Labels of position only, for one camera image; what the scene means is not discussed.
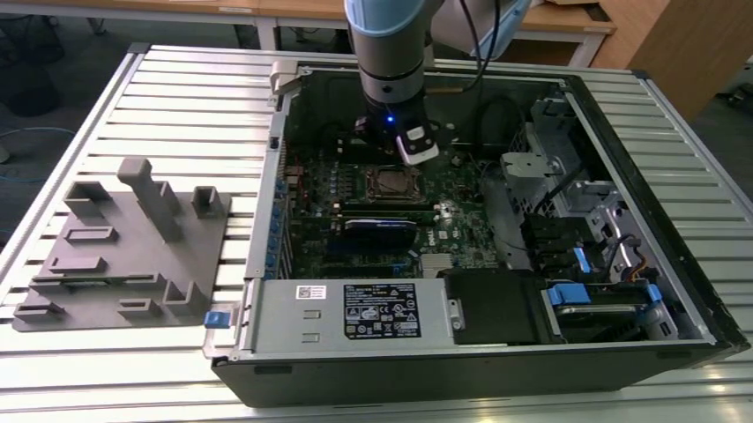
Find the wire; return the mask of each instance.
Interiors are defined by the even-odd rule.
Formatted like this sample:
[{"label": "wire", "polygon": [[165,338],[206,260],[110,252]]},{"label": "wire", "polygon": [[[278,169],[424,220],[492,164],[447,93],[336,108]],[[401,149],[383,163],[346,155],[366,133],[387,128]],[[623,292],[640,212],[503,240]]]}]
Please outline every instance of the wire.
[{"label": "wire", "polygon": [[480,63],[480,42],[479,42],[479,35],[475,30],[475,24],[472,23],[472,16],[468,10],[468,5],[465,4],[465,0],[460,1],[460,8],[461,14],[464,15],[465,21],[468,23],[469,35],[472,37],[472,47],[475,48],[476,53],[476,73],[475,78],[472,81],[463,87],[451,87],[451,88],[428,88],[425,90],[427,94],[461,94],[469,91],[475,85],[480,82],[483,78],[483,73],[485,72],[485,68],[489,65],[491,55],[493,54],[493,48],[496,47],[496,35],[499,34],[499,19],[501,15],[501,8],[499,5],[499,0],[493,1],[493,29],[491,31],[491,44],[488,54],[485,55],[485,59],[483,59],[483,63]]},{"label": "wire", "polygon": [[517,249],[520,251],[524,251],[525,253],[528,252],[528,249],[525,249],[524,247],[517,247],[513,244],[509,244],[508,242],[505,242],[504,240],[499,240],[501,242],[501,244],[504,244],[507,247],[509,247],[511,249]]},{"label": "wire", "polygon": [[646,260],[646,256],[639,253],[638,247],[632,247],[632,254],[639,258],[639,263],[635,264],[635,267],[627,275],[626,280],[628,282],[635,282],[635,277],[648,267],[648,260]]},{"label": "wire", "polygon": [[543,205],[551,201],[551,199],[559,194],[559,192],[572,183],[572,181],[575,181],[575,178],[577,177],[579,173],[585,170],[585,163],[581,161],[577,165],[577,167],[575,167],[572,169],[572,171],[564,175],[564,177],[561,178],[561,180],[559,181],[559,183],[556,184],[556,186],[553,187],[553,189],[545,193],[545,195],[543,196],[543,198],[540,199],[539,203],[536,204],[536,206],[532,208],[532,214],[536,214],[540,210],[540,207],[543,207]]},{"label": "wire", "polygon": [[34,128],[19,128],[17,130],[9,130],[7,132],[3,132],[2,134],[0,134],[0,138],[6,137],[7,135],[17,134],[18,132],[29,131],[29,130],[47,130],[47,131],[51,131],[51,132],[63,132],[65,134],[74,136],[74,132],[71,130],[66,130],[65,128],[34,127]]},{"label": "wire", "polygon": [[46,178],[38,178],[38,179],[15,179],[15,178],[7,178],[6,176],[0,176],[0,181],[5,181],[5,182],[17,182],[17,183],[35,183],[35,182],[43,182],[43,181],[46,181]]},{"label": "wire", "polygon": [[460,0],[460,8],[461,8],[461,14],[465,17],[465,22],[468,23],[468,30],[469,30],[469,37],[472,38],[472,46],[475,47],[475,68],[476,71],[480,72],[480,69],[483,68],[483,62],[480,61],[480,52],[479,52],[479,48],[480,48],[480,42],[479,42],[479,33],[475,30],[475,24],[472,23],[472,16],[471,16],[471,11],[468,10],[468,4],[465,3],[465,0]]},{"label": "wire", "polygon": [[483,138],[479,135],[479,129],[483,126],[483,118],[489,111],[491,105],[495,103],[507,103],[513,106],[515,112],[517,113],[517,118],[520,119],[520,126],[524,125],[525,122],[525,114],[521,111],[520,104],[505,94],[505,93],[496,93],[491,98],[488,98],[483,103],[480,103],[480,90],[479,90],[479,98],[476,100],[476,106],[472,108],[472,115],[469,116],[468,121],[461,125],[463,129],[469,128],[469,135],[468,139],[475,144],[476,149],[480,149],[483,145]]},{"label": "wire", "polygon": [[615,285],[617,284],[617,282],[608,282],[608,275],[611,273],[611,264],[613,263],[613,258],[616,257],[616,252],[619,250],[619,245],[622,244],[622,242],[624,242],[626,240],[628,240],[630,238],[635,238],[635,235],[632,234],[623,234],[616,241],[613,242],[613,244],[611,245],[611,249],[608,250],[607,253],[607,259],[604,260],[605,263],[605,268],[604,271],[599,277],[599,283],[597,284],[588,284],[588,285],[595,285],[595,286],[604,286],[604,285]]}]

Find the warning label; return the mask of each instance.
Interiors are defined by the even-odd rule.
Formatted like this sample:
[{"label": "warning label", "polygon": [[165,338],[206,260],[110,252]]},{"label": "warning label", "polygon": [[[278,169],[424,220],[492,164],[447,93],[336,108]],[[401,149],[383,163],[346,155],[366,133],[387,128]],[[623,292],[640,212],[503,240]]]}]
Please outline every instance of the warning label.
[{"label": "warning label", "polygon": [[342,315],[348,339],[420,337],[413,284],[345,285]]}]

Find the blue plastic clip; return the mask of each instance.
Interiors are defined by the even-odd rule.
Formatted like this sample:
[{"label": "blue plastic clip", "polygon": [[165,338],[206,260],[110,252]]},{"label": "blue plastic clip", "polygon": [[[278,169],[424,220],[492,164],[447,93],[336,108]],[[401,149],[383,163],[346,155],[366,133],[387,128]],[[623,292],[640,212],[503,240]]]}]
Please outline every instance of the blue plastic clip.
[{"label": "blue plastic clip", "polygon": [[648,286],[646,286],[646,292],[648,293],[650,302],[660,301],[660,291],[658,286],[648,284]]},{"label": "blue plastic clip", "polygon": [[589,296],[583,284],[556,284],[545,290],[552,306],[589,304]]},{"label": "blue plastic clip", "polygon": [[230,314],[224,311],[206,311],[202,316],[202,327],[206,329],[229,329]]}]

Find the wooden table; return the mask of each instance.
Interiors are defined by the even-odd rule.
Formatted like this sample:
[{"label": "wooden table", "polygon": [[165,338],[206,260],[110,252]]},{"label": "wooden table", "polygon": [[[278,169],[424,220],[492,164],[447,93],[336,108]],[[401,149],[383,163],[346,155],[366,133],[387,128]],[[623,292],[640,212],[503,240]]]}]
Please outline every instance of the wooden table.
[{"label": "wooden table", "polygon": [[[257,18],[261,48],[277,49],[277,40],[262,31],[280,26],[344,29],[342,0],[258,0]],[[613,33],[612,22],[597,22],[581,7],[541,4],[528,10],[516,40],[559,41],[577,44],[568,66],[587,67],[605,35]]]},{"label": "wooden table", "polygon": [[[278,49],[278,28],[344,29],[342,0],[0,0],[0,12],[85,18],[253,25],[261,49]],[[569,66],[587,67],[611,22],[593,21],[579,7],[543,4],[528,11],[515,39],[575,43]]]},{"label": "wooden table", "polygon": [[258,0],[0,0],[0,13],[253,25]]}]

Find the aluminum extrusion table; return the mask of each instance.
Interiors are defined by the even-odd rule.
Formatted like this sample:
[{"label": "aluminum extrusion table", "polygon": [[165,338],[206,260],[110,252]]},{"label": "aluminum extrusion table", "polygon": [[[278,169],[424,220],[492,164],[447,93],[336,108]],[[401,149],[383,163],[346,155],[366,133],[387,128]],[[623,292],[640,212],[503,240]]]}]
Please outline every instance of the aluminum extrusion table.
[{"label": "aluminum extrusion table", "polygon": [[[281,58],[350,56],[150,46],[129,53],[0,256],[0,421],[747,421],[753,350],[700,369],[654,376],[617,392],[375,406],[250,409],[221,385],[201,346],[205,329],[17,333],[14,305],[53,245],[73,181],[114,178],[122,156],[145,156],[173,189],[232,193],[213,302],[237,301]],[[472,63],[437,61],[440,67]],[[491,65],[577,73],[743,331],[753,333],[753,206],[650,80],[622,70]],[[232,344],[229,330],[216,343]]]}]

